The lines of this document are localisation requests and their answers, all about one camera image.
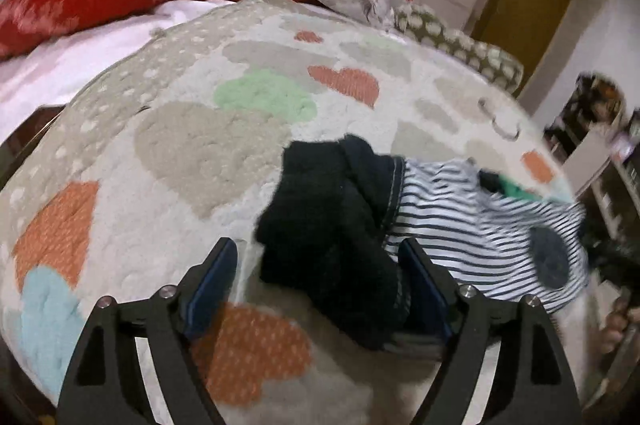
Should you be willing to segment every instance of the shelf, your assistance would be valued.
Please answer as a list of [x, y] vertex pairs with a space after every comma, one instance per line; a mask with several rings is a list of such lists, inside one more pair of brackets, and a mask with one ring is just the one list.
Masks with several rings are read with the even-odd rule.
[[618, 175], [620, 176], [620, 179], [622, 179], [622, 182], [625, 184], [626, 191], [628, 192], [629, 196], [631, 197], [631, 201], [633, 201], [634, 206], [636, 207], [636, 212], [640, 215], [640, 196], [638, 196], [638, 191], [629, 178], [629, 174], [626, 173], [626, 170], [621, 163], [617, 162], [616, 160], [611, 160], [611, 163], [616, 168], [616, 171], [618, 171]]
[[609, 237], [611, 239], [616, 239], [618, 236], [618, 222], [612, 217], [611, 212], [609, 211], [609, 207], [604, 202], [604, 194], [602, 193], [602, 180], [600, 178], [597, 178], [591, 184], [591, 191], [593, 192], [593, 197], [596, 199], [596, 203], [598, 204], [598, 208], [600, 209], [600, 214], [602, 215], [604, 224], [607, 227]]
[[580, 138], [578, 138], [575, 135], [575, 132], [573, 131], [573, 129], [571, 129], [568, 125], [564, 125], [564, 132], [566, 133], [566, 135], [569, 137], [569, 140], [571, 140], [572, 142], [574, 142], [575, 147], [578, 147], [578, 145], [581, 144], [581, 140]]

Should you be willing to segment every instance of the navy white striped fabric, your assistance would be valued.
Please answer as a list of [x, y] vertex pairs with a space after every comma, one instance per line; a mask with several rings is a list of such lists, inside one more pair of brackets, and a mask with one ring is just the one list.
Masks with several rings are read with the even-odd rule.
[[[395, 257], [398, 245], [415, 237], [431, 260], [459, 283], [487, 297], [517, 301], [537, 295], [553, 312], [574, 299], [588, 281], [587, 256], [578, 240], [584, 218], [580, 204], [518, 200], [481, 188], [468, 161], [406, 161], [398, 213], [385, 238]], [[529, 230], [546, 226], [566, 245], [569, 279], [560, 289], [545, 287], [529, 252]]]

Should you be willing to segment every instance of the hand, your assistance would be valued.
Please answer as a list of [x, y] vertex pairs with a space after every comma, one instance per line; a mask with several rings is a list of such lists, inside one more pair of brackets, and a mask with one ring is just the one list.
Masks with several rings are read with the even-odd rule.
[[[625, 312], [625, 302], [617, 299], [613, 303], [613, 311], [607, 315], [605, 328], [600, 331], [601, 351], [603, 354], [612, 352], [622, 342], [625, 329], [630, 322], [640, 324], [640, 308]], [[640, 355], [640, 340], [636, 340], [636, 348]]]

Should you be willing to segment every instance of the wooden door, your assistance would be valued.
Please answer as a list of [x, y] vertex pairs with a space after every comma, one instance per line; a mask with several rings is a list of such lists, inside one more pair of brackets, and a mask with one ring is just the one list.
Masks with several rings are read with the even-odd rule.
[[542, 59], [570, 0], [488, 0], [472, 37], [500, 46], [524, 65], [518, 95]]

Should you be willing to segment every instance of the black metal bracket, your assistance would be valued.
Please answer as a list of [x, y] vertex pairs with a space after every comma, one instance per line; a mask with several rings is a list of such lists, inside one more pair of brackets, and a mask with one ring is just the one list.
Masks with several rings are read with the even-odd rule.
[[[60, 425], [155, 423], [146, 396], [135, 337], [146, 337], [164, 399], [176, 425], [225, 425], [188, 354], [190, 341], [212, 322], [233, 282], [238, 253], [220, 239], [178, 286], [149, 299], [98, 300], [71, 358], [60, 395]], [[460, 425], [490, 341], [500, 355], [486, 425], [577, 425], [580, 405], [569, 365], [540, 301], [488, 299], [434, 265], [414, 239], [402, 242], [399, 264], [420, 284], [421, 311], [443, 320], [446, 353], [412, 425]]]

